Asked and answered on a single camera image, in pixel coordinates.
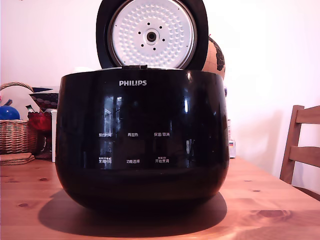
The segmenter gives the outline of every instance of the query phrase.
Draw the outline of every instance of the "table surface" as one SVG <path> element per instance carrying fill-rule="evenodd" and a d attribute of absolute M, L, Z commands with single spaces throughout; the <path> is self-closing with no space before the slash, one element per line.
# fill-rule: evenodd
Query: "table surface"
<path fill-rule="evenodd" d="M 97 215 L 68 197 L 52 162 L 0 170 L 2 240 L 320 239 L 320 202 L 242 159 L 212 200 L 171 217 Z"/>

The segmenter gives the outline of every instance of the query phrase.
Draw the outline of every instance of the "perforated metal plate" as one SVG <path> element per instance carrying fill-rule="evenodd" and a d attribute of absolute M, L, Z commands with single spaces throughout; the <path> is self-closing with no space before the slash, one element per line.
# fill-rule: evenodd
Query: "perforated metal plate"
<path fill-rule="evenodd" d="M 183 68 L 197 42 L 195 21 L 178 0 L 127 1 L 114 15 L 109 34 L 119 65 Z"/>

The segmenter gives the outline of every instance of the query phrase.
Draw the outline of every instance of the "coaster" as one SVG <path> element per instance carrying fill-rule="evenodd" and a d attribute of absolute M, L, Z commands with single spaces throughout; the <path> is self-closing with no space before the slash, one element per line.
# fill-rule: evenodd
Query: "coaster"
<path fill-rule="evenodd" d="M 1 166 L 13 166 L 13 165 L 23 165 L 30 163 L 31 161 L 35 160 L 34 157 L 27 159 L 27 160 L 20 160 L 20 161 L 8 161 L 8 162 L 1 162 Z"/>
<path fill-rule="evenodd" d="M 0 166 L 26 164 L 35 159 L 31 153 L 0 155 Z"/>

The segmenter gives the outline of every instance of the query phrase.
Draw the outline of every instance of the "wooden chair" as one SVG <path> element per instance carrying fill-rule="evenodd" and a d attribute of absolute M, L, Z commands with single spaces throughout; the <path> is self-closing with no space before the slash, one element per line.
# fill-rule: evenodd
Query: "wooden chair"
<path fill-rule="evenodd" d="M 320 168 L 320 147 L 298 147 L 302 124 L 320 124 L 320 106 L 307 109 L 304 106 L 293 106 L 280 174 L 280 179 L 288 184 L 292 184 L 295 162 Z M 320 201 L 319 194 L 302 187 L 295 188 Z"/>

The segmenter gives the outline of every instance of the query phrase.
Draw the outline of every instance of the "wicker basket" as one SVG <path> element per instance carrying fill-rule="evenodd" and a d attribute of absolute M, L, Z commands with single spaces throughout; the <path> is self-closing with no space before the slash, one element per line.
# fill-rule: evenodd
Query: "wicker basket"
<path fill-rule="evenodd" d="M 33 92 L 32 87 L 21 82 L 10 82 L 0 86 L 0 91 L 21 86 Z M 0 120 L 0 155 L 34 153 L 37 149 L 37 131 L 24 120 Z"/>

